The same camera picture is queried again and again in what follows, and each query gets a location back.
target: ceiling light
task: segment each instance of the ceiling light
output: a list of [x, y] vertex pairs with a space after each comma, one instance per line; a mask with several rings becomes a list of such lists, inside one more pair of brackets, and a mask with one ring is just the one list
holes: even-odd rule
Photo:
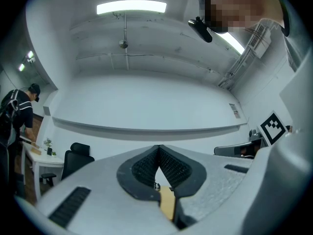
[[240, 55], [245, 51], [245, 48], [243, 48], [242, 45], [229, 33], [218, 35], [225, 39], [231, 46], [233, 46], [240, 53]]
[[32, 58], [34, 56], [34, 53], [32, 51], [30, 51], [28, 54], [27, 54], [28, 58]]
[[107, 2], [97, 6], [97, 14], [122, 10], [149, 10], [164, 13], [166, 3], [149, 0], [122, 0]]
[[24, 68], [25, 68], [25, 65], [21, 64], [20, 67], [19, 67], [19, 70], [22, 71], [22, 70], [24, 70]]

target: desk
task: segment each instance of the desk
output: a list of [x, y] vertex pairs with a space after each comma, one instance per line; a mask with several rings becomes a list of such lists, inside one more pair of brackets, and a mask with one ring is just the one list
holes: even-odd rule
[[49, 156], [45, 150], [42, 148], [38, 149], [41, 151], [41, 155], [31, 152], [32, 145], [23, 142], [23, 150], [22, 150], [22, 174], [24, 175], [24, 185], [25, 185], [25, 154], [29, 156], [31, 161], [33, 162], [33, 170], [34, 170], [34, 185], [35, 185], [35, 193], [37, 201], [40, 199], [40, 185], [39, 185], [39, 167], [56, 167], [63, 168], [64, 161], [58, 157]]

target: cardboard piece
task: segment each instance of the cardboard piece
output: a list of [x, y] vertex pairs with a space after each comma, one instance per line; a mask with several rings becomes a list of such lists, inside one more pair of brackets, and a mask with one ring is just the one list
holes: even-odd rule
[[41, 151], [37, 150], [35, 147], [32, 147], [30, 151], [33, 152], [33, 153], [36, 153], [38, 155], [41, 155]]
[[169, 220], [173, 220], [175, 210], [175, 196], [174, 193], [167, 186], [161, 186], [161, 211]]

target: white panel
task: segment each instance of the white panel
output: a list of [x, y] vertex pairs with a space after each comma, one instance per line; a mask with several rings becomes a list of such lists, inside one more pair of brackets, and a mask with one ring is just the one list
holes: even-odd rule
[[234, 96], [213, 85], [159, 72], [89, 72], [72, 81], [53, 116], [135, 130], [194, 130], [246, 123], [244, 117], [235, 118], [229, 103], [243, 116]]
[[139, 134], [115, 132], [101, 129], [88, 129], [81, 126], [56, 123], [53, 136], [53, 149], [60, 158], [74, 142], [90, 145], [90, 155], [96, 160], [121, 154], [130, 150], [155, 144], [174, 145], [205, 154], [214, 154], [214, 148], [245, 143], [248, 130], [245, 126], [205, 132]]

